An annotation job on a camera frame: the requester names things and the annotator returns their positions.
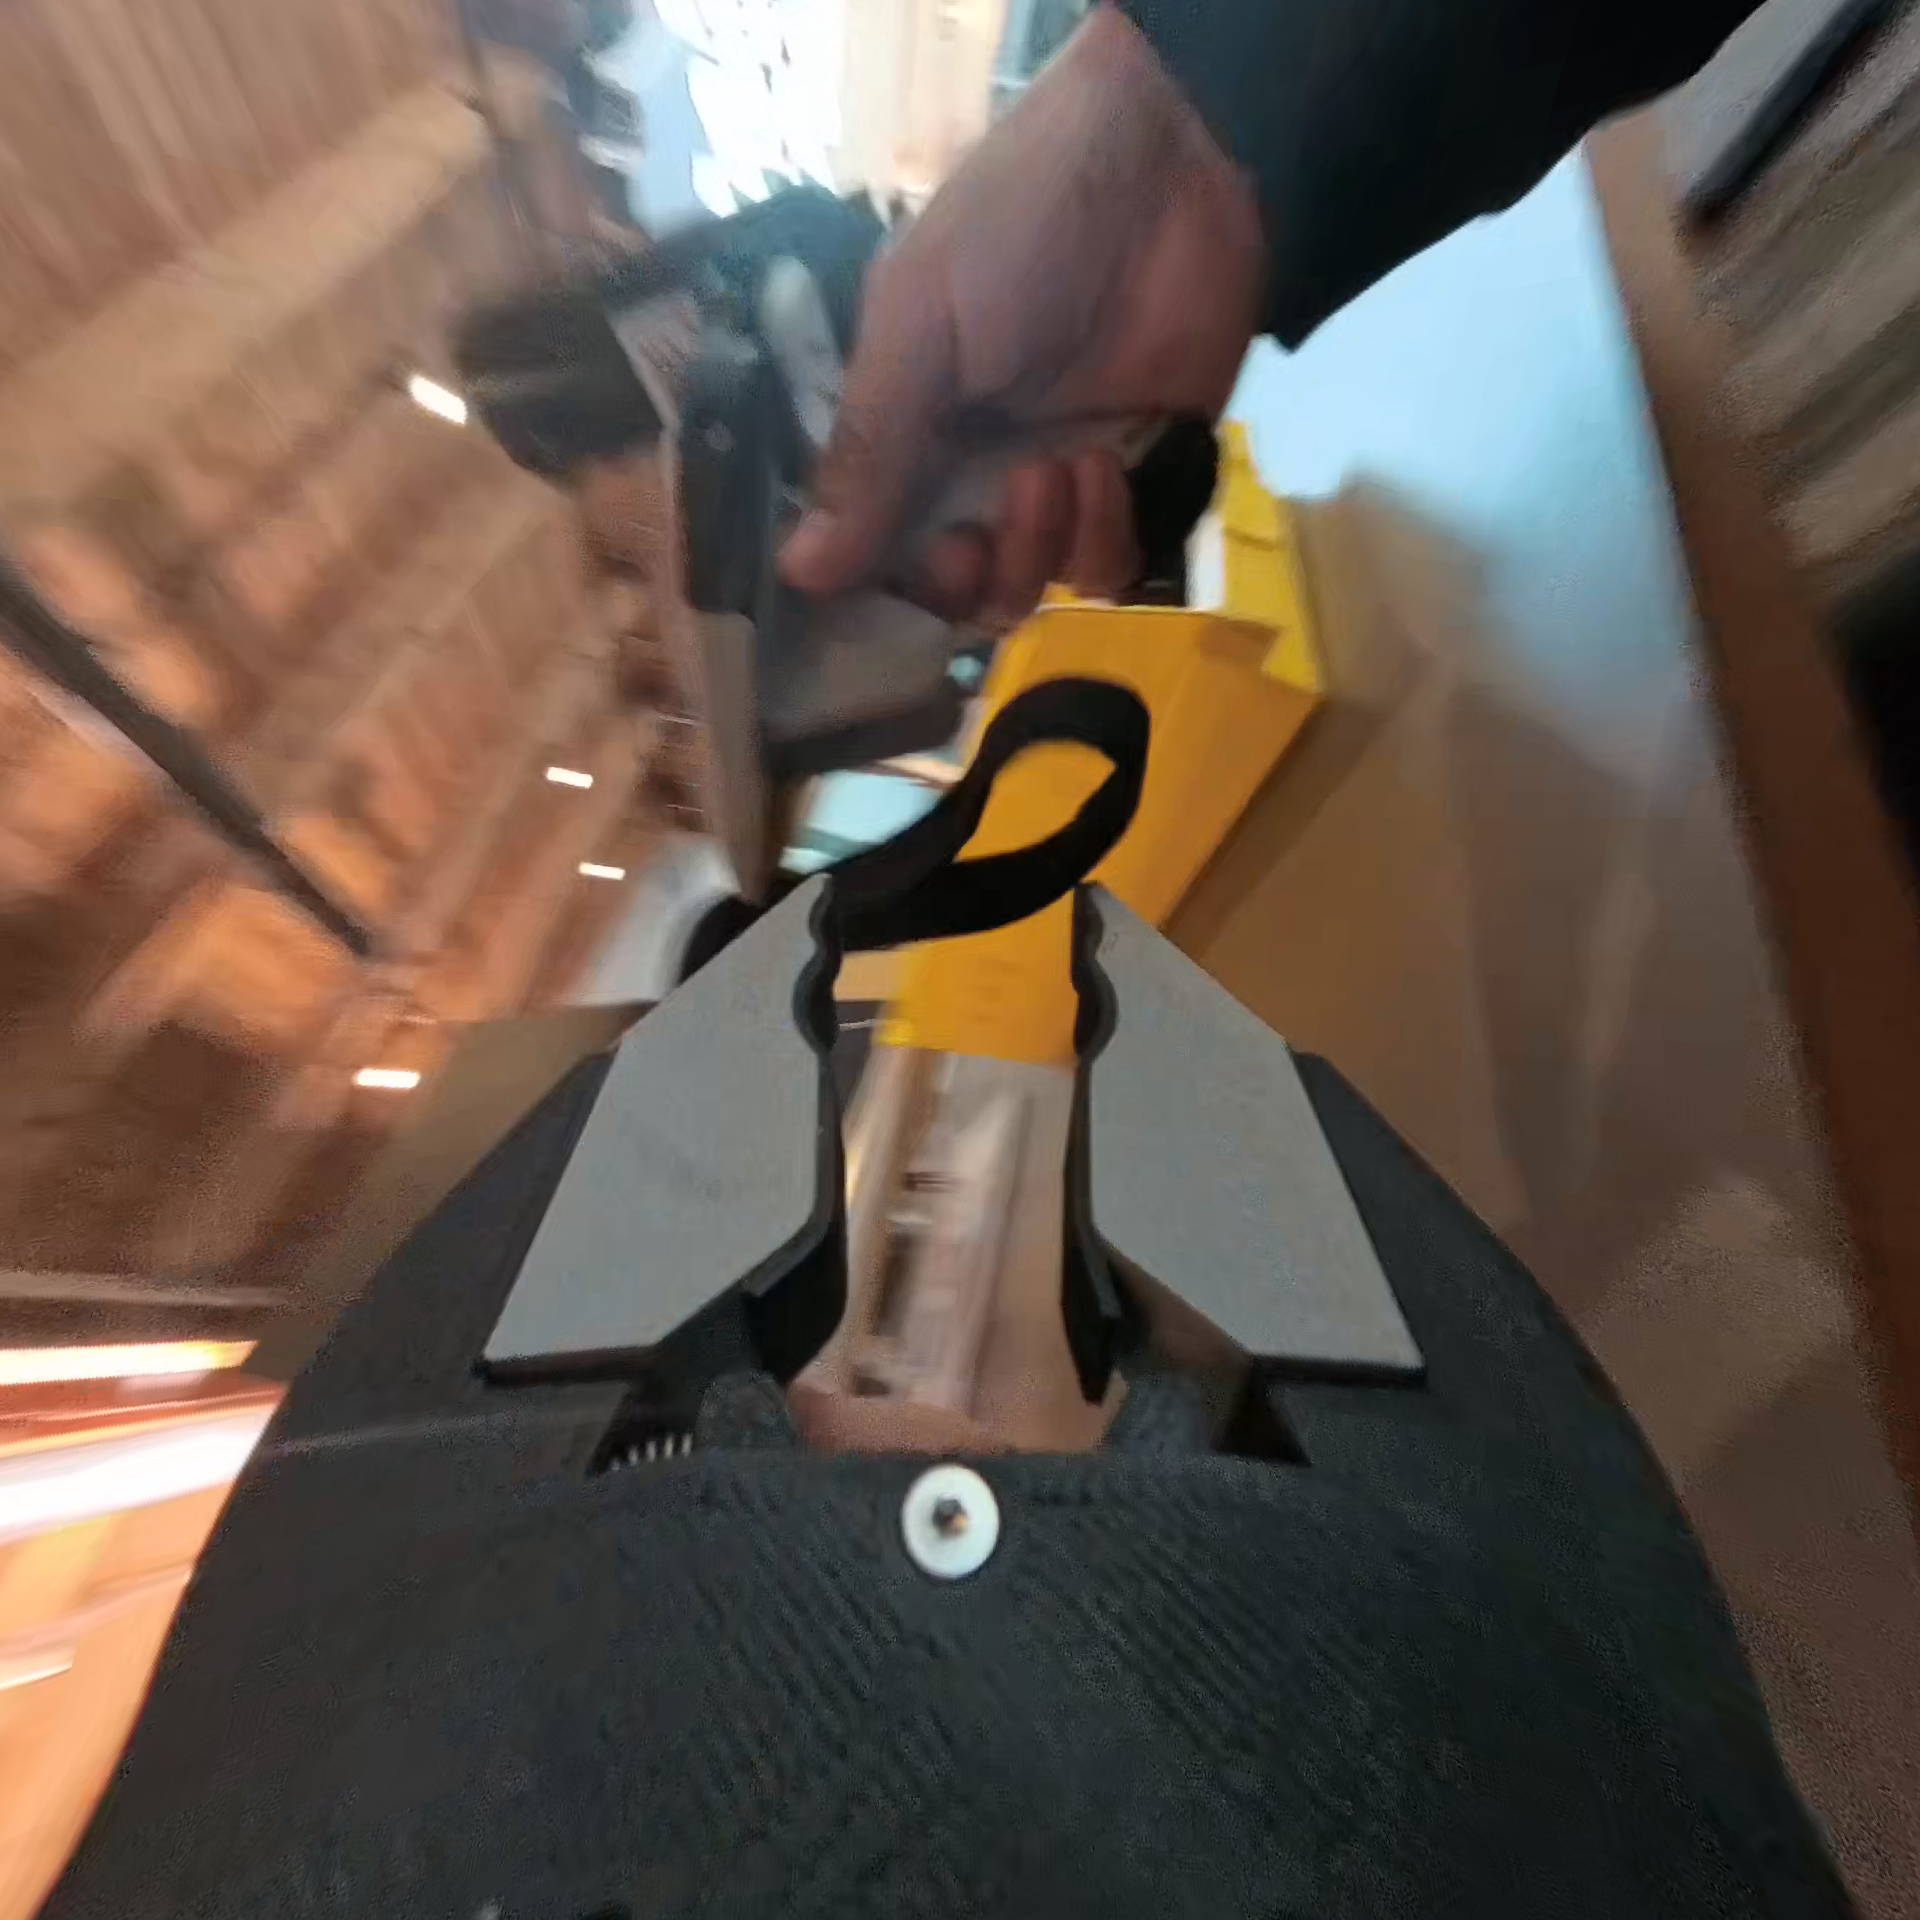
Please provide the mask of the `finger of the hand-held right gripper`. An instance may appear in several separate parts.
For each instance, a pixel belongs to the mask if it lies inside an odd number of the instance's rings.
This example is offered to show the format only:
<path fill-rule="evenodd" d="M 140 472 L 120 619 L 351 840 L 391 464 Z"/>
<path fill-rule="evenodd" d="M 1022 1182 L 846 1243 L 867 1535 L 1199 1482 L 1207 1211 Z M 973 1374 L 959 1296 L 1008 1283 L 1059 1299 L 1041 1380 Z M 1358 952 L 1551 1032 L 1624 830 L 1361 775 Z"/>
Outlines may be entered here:
<path fill-rule="evenodd" d="M 704 612 L 704 822 L 739 890 L 773 884 L 805 784 L 941 748 L 966 707 L 940 618 L 884 593 L 771 606 Z"/>

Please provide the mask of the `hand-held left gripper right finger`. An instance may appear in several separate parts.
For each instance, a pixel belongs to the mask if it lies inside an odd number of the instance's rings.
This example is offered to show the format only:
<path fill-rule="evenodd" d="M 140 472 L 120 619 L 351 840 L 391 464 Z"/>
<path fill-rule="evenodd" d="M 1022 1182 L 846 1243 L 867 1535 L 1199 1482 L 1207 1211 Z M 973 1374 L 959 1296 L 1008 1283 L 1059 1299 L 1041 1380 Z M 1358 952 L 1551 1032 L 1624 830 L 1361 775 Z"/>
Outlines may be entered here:
<path fill-rule="evenodd" d="M 1419 1385 L 1427 1361 L 1289 1046 L 1101 884 L 1072 896 L 1062 1329 L 1078 1390 L 1172 1371 Z"/>

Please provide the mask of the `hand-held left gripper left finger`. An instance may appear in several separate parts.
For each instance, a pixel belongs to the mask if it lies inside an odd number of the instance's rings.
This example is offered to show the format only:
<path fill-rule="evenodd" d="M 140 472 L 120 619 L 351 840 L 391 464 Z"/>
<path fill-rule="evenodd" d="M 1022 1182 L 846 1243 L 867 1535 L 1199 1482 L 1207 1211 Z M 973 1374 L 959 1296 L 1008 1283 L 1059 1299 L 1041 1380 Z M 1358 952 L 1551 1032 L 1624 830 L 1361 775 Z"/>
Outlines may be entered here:
<path fill-rule="evenodd" d="M 616 1048 L 479 1354 L 494 1385 L 789 1385 L 847 1304 L 841 945 L 807 879 Z"/>

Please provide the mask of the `yellow plastic bin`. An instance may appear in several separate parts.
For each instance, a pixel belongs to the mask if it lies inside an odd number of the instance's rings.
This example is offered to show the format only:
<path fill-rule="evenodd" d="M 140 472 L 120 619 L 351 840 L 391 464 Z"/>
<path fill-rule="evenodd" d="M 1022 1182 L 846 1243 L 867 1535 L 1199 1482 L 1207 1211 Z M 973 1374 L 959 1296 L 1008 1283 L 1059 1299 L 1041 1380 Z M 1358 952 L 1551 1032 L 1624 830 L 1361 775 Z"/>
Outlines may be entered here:
<path fill-rule="evenodd" d="M 1291 502 L 1256 467 L 1249 431 L 1216 432 L 1217 473 L 1188 542 L 1188 601 L 1105 606 L 1049 593 L 989 667 L 963 745 L 1020 694 L 1113 681 L 1150 712 L 1136 817 L 1092 880 L 1165 930 L 1260 788 L 1325 700 Z M 968 939 L 908 948 L 875 1039 L 894 1049 L 1070 1066 L 1072 904 Z"/>

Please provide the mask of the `person's right forearm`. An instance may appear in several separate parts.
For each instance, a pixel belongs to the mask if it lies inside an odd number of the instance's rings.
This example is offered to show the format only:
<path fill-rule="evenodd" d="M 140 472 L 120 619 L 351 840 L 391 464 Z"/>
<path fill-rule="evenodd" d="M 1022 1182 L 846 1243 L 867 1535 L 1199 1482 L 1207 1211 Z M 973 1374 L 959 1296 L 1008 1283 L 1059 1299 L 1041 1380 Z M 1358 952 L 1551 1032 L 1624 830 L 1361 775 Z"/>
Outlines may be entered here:
<path fill-rule="evenodd" d="M 1141 2 L 1264 234 L 1254 330 L 1291 351 L 1686 83 L 1755 2 Z"/>

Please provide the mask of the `person's right hand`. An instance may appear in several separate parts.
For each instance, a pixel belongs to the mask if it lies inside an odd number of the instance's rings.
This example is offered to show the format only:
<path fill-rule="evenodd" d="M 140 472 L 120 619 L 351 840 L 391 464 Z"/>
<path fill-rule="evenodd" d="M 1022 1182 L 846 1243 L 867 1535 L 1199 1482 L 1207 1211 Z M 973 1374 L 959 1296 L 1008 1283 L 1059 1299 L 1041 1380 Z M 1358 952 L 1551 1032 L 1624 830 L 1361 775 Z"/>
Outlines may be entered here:
<path fill-rule="evenodd" d="M 1136 510 L 1091 420 L 1216 420 L 1262 290 L 1248 177 L 1095 8 L 875 262 L 783 578 L 836 596 L 892 576 L 1003 628 L 1053 585 L 1124 596 Z"/>

